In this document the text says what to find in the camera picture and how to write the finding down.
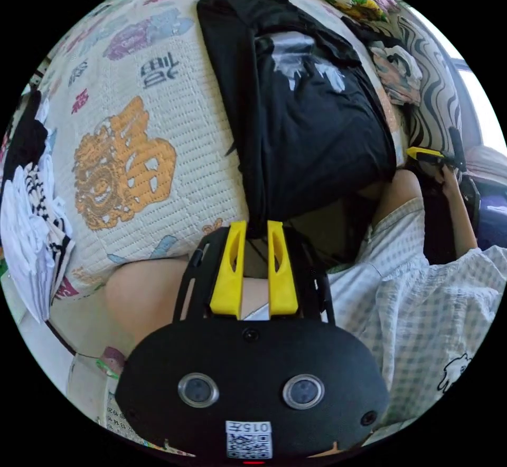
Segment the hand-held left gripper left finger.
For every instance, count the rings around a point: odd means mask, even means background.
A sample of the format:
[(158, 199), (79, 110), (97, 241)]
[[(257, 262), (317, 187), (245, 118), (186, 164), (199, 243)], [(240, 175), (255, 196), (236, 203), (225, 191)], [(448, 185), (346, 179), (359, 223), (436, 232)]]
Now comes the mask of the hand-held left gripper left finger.
[(232, 222), (228, 228), (210, 300), (213, 315), (241, 315), (246, 230), (246, 221)]

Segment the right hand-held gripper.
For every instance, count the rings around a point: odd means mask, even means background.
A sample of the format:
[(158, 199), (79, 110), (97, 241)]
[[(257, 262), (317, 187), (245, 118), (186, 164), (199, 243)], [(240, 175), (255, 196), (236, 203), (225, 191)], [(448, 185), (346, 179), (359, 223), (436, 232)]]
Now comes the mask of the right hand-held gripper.
[(461, 183), (461, 176), (467, 171), (463, 160), (433, 149), (409, 147), (407, 149), (407, 156), (416, 161), (423, 173), (434, 180), (436, 171), (438, 171), (442, 165), (447, 165), (454, 170), (459, 184)]

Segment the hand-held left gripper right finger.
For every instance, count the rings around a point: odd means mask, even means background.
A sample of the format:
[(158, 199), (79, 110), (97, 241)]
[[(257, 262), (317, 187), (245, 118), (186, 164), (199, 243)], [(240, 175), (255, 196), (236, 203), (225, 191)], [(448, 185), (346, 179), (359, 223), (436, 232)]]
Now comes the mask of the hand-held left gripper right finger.
[(298, 299), (289, 250), (281, 222), (267, 222), (268, 305), (271, 316), (293, 316)]

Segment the person's right hand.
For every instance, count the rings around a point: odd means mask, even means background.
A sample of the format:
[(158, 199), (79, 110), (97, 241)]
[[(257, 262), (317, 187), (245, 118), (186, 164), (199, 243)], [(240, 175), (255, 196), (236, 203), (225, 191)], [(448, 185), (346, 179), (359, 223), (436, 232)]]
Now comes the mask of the person's right hand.
[(443, 194), (450, 202), (461, 196), (459, 182), (452, 168), (442, 165), (435, 173), (435, 180), (441, 186)]

